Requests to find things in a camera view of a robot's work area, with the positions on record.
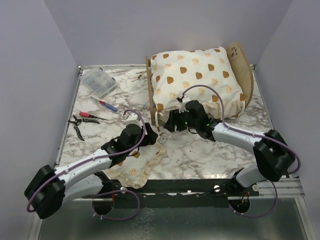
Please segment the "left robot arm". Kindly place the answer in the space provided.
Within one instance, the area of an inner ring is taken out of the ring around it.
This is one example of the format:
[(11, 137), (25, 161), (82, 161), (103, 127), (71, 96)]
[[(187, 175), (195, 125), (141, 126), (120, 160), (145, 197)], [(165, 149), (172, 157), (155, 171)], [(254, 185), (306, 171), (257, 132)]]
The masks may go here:
[(27, 212), (36, 213), (40, 219), (52, 216), (75, 184), (123, 162), (140, 147), (154, 145), (157, 138), (158, 134), (149, 123), (143, 126), (130, 123), (119, 136), (104, 143), (90, 156), (63, 167), (41, 167), (24, 191)]

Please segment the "small bear print pillow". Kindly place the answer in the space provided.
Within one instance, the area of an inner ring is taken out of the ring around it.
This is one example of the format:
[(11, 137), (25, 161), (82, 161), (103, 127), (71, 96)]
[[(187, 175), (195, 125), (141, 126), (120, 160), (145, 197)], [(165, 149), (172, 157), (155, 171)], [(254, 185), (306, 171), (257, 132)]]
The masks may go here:
[(161, 162), (166, 151), (158, 142), (141, 147), (134, 150), (123, 162), (103, 172), (111, 180), (119, 181), (123, 187), (140, 189), (147, 183), (151, 170)]

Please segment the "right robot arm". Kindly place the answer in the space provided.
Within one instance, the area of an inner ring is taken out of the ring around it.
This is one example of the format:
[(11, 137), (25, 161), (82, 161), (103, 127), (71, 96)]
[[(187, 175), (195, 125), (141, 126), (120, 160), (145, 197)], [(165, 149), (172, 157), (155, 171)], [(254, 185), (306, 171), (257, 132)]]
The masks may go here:
[(241, 128), (232, 129), (221, 120), (209, 118), (197, 100), (191, 100), (183, 107), (183, 110), (169, 112), (163, 126), (166, 130), (173, 133), (192, 129), (203, 139), (227, 143), (255, 156), (255, 164), (238, 170), (229, 180), (228, 188), (236, 196), (242, 195), (248, 187), (258, 182), (277, 182), (295, 161), (294, 154), (275, 130), (250, 133)]

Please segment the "large bear print cushion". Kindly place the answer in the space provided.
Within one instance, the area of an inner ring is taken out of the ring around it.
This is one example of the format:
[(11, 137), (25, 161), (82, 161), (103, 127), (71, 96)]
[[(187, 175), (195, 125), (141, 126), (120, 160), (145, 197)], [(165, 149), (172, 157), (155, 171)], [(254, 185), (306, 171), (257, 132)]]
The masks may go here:
[(150, 81), (150, 115), (156, 127), (180, 108), (177, 98), (183, 93), (199, 101), (210, 118), (236, 119), (246, 109), (245, 94), (222, 46), (160, 52), (147, 63), (139, 75)]

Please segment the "wooden pet bed frame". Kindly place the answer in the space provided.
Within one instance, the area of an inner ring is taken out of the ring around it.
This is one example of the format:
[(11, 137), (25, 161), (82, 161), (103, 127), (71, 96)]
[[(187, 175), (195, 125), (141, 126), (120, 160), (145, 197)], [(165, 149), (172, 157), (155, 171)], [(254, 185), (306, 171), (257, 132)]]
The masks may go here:
[[(254, 91), (254, 75), (253, 69), (250, 65), (248, 58), (243, 50), (242, 46), (238, 42), (232, 42), (226, 48), (227, 57), (234, 73), (234, 76), (242, 89), (242, 93), (245, 98), (245, 109), (251, 102), (253, 91)], [(153, 101), (153, 84), (151, 80), (151, 59), (145, 57), (146, 65), (146, 77), (147, 77), (147, 86), (148, 86), (148, 100), (149, 100), (149, 112), (151, 124), (156, 125), (156, 105)]]

